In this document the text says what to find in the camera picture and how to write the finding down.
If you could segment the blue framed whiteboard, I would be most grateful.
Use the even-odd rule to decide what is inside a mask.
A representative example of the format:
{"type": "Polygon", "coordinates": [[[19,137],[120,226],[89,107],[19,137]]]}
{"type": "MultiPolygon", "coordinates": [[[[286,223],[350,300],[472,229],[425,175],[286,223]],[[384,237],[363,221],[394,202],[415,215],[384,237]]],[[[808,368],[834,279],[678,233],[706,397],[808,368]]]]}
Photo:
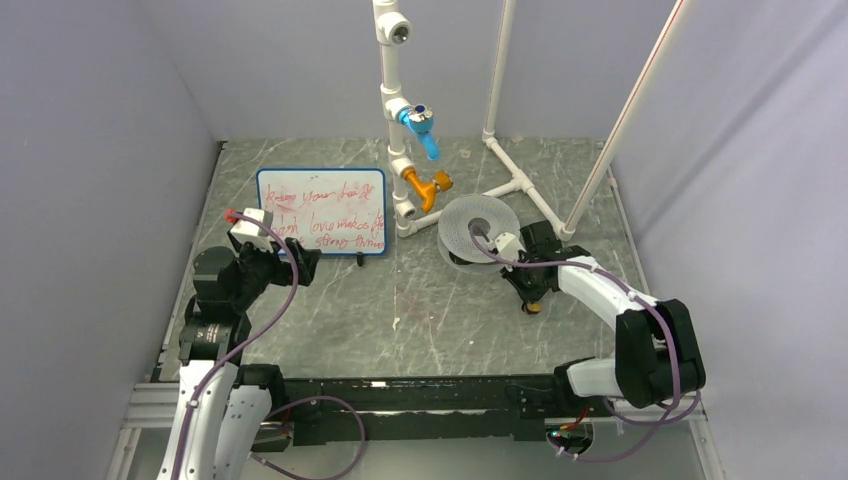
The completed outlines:
{"type": "Polygon", "coordinates": [[[330,256],[382,255],[388,245],[386,176],[379,168],[263,168],[259,207],[273,231],[330,256]]]}

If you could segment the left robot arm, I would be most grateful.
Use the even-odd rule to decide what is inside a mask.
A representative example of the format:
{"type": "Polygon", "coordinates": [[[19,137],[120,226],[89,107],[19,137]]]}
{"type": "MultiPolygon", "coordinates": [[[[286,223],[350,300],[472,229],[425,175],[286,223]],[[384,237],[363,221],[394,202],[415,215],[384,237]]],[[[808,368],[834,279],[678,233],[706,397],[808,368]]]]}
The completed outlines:
{"type": "Polygon", "coordinates": [[[262,251],[232,241],[199,253],[195,294],[179,336],[179,388],[160,479],[237,479],[264,420],[279,417],[287,392],[279,367],[242,364],[238,347],[251,332],[248,308],[270,285],[308,286],[322,256],[287,238],[262,251]]]}

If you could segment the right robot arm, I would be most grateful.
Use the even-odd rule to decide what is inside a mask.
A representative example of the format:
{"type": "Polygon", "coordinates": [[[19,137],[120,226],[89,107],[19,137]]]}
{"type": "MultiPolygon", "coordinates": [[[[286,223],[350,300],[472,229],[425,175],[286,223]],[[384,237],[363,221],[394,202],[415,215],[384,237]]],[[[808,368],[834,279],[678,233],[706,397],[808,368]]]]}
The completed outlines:
{"type": "Polygon", "coordinates": [[[564,245],[547,221],[502,233],[493,253],[504,258],[502,277],[530,312],[548,292],[572,296],[614,332],[609,358],[584,358],[555,368],[551,401],[574,415],[590,398],[612,397],[644,408],[672,405],[706,384],[690,311],[680,300],[658,300],[601,266],[586,249],[564,245]]]}

